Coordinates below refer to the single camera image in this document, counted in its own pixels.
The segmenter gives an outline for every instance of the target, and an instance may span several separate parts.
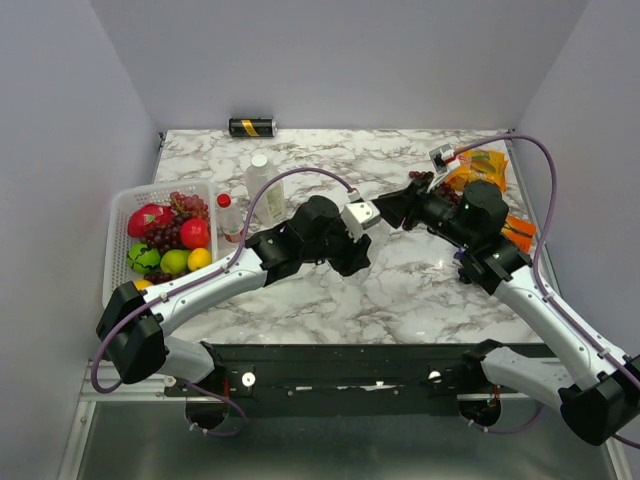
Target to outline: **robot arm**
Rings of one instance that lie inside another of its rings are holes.
[[[469,360],[472,363],[474,381],[511,387],[559,409],[578,436],[593,445],[602,444],[640,412],[640,391],[552,308],[549,297],[573,314],[578,327],[597,337],[607,354],[637,378],[640,357],[625,355],[552,290],[543,294],[537,288],[529,256],[501,233],[508,207],[496,186],[473,182],[458,205],[433,192],[447,169],[455,167],[455,161],[442,161],[450,153],[437,152],[437,176],[416,179],[404,190],[372,202],[354,197],[341,214],[330,200],[311,197],[290,220],[253,235],[234,257],[146,291],[138,292],[132,283],[119,287],[97,334],[105,341],[123,318],[142,309],[106,348],[122,382],[136,383],[153,373],[206,382],[216,368],[215,353],[210,346],[172,337],[180,325],[235,295],[296,273],[303,263],[328,261],[342,276],[368,267],[371,240],[366,230],[382,218],[405,230],[425,224],[429,232],[464,248],[461,275],[518,313],[563,364],[545,365],[486,341],[465,354],[467,365]],[[466,370],[460,374],[465,382],[467,374]]]
[[[290,220],[253,235],[235,260],[228,256],[141,292],[131,282],[118,287],[96,329],[102,341],[125,316],[150,305],[107,347],[122,382],[137,383],[154,373],[200,382],[215,368],[211,354],[202,344],[171,336],[193,316],[293,275],[303,263],[328,261],[342,276],[368,267],[371,240],[364,231],[380,221],[380,216],[371,202],[361,201],[357,193],[351,196],[354,203],[347,204],[342,213],[331,200],[311,197]]]
[[[434,175],[428,174],[373,203],[395,228],[411,230],[422,223],[431,233],[464,248],[461,276],[514,310],[563,365],[552,368],[491,342],[476,356],[484,377],[559,410],[583,440],[602,444],[639,413],[640,392],[579,330],[597,338],[606,354],[636,378],[640,377],[640,357],[632,359],[603,338],[548,285],[544,285],[546,293],[539,289],[529,256],[501,233],[508,207],[497,186],[473,182],[455,205],[432,192],[432,181]],[[557,305],[571,314],[575,325],[560,315]]]

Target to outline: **red apple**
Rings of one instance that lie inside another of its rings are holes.
[[[209,246],[211,234],[209,224],[201,218],[192,218],[182,224],[180,240],[187,248],[206,248]]]

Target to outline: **yellow lemon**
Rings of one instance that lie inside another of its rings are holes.
[[[213,259],[211,258],[211,253],[209,253],[209,250],[207,250],[206,248],[196,248],[193,252],[191,252],[191,255],[189,255],[187,265],[189,266],[189,270],[195,272],[202,267],[211,265],[212,261]]]
[[[149,280],[136,280],[135,282],[133,282],[133,284],[138,290],[144,290],[145,288],[153,287],[153,283],[151,283]]]

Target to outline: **bottle label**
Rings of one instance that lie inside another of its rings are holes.
[[[265,195],[267,197],[269,216],[276,223],[284,220],[287,210],[286,205],[284,204],[284,189],[282,188],[282,183],[274,185],[272,188],[267,190]]]

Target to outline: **red bottle cap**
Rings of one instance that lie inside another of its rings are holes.
[[[218,195],[217,202],[221,208],[227,208],[229,205],[231,205],[231,197],[226,193],[221,193],[220,195]]]

